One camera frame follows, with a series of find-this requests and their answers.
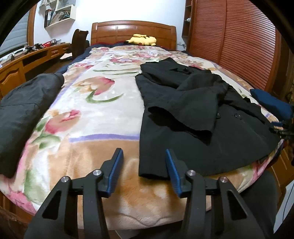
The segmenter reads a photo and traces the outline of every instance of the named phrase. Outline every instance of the wooden bed frame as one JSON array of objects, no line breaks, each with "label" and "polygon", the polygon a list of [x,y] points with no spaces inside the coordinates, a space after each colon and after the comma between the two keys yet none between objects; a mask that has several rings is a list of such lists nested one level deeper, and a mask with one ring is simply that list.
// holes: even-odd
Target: wooden bed frame
[{"label": "wooden bed frame", "polygon": [[134,34],[144,34],[156,38],[156,46],[176,50],[177,33],[175,26],[149,21],[105,21],[92,25],[91,45],[113,44],[129,40]]}]

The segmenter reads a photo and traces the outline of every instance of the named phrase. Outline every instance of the floral blanket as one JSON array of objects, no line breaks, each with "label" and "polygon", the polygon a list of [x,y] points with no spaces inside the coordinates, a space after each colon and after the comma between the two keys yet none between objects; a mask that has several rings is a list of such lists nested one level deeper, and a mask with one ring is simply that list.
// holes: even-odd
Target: floral blanket
[{"label": "floral blanket", "polygon": [[[138,176],[144,111],[135,82],[140,64],[171,57],[183,65],[210,69],[257,103],[248,91],[251,86],[207,60],[158,47],[100,47],[90,53],[64,74],[63,89],[27,141],[16,175],[12,179],[1,175],[0,190],[34,215],[62,176],[84,177],[120,147],[124,151],[122,172],[115,193],[103,199],[108,229],[140,229],[182,220],[186,199],[179,199],[168,181]],[[262,113],[269,121],[277,121],[265,109]],[[241,192],[258,179],[276,150],[262,164],[255,162],[223,175]],[[210,207],[207,197],[207,209]],[[83,228],[82,217],[80,196],[79,228]]]}]

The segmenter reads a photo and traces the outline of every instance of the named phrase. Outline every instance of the stuffed animal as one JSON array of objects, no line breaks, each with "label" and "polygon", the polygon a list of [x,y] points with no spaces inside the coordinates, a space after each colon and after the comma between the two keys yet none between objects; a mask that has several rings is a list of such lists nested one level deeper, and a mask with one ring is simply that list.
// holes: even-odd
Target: stuffed animal
[{"label": "stuffed animal", "polygon": [[135,43],[140,46],[155,46],[156,38],[147,35],[134,34],[130,40],[125,41],[126,43]]}]

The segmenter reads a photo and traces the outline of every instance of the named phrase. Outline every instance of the window blind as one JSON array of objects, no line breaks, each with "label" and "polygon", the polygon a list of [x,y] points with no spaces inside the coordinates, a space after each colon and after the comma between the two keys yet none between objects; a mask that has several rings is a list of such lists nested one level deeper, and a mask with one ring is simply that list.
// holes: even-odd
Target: window blind
[{"label": "window blind", "polygon": [[24,47],[27,45],[27,28],[29,20],[29,11],[19,20],[14,26],[7,38],[0,47],[0,56],[9,54],[14,49]]}]

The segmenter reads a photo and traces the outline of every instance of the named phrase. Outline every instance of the metal screw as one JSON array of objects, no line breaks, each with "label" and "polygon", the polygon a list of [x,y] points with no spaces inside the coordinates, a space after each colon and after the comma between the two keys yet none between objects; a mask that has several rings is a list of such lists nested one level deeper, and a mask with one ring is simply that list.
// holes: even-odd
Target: metal screw
[{"label": "metal screw", "polygon": [[93,171],[93,174],[94,174],[95,176],[98,176],[98,175],[100,175],[101,173],[102,173],[102,172],[101,172],[100,169],[96,169],[96,170]]},{"label": "metal screw", "polygon": [[227,177],[220,177],[220,181],[221,182],[228,182],[228,178]]},{"label": "metal screw", "polygon": [[187,171],[187,174],[188,174],[189,176],[194,176],[194,175],[196,174],[196,172],[195,172],[194,170],[188,170],[188,171]]},{"label": "metal screw", "polygon": [[67,182],[69,180],[68,176],[64,176],[61,178],[61,182]]}]

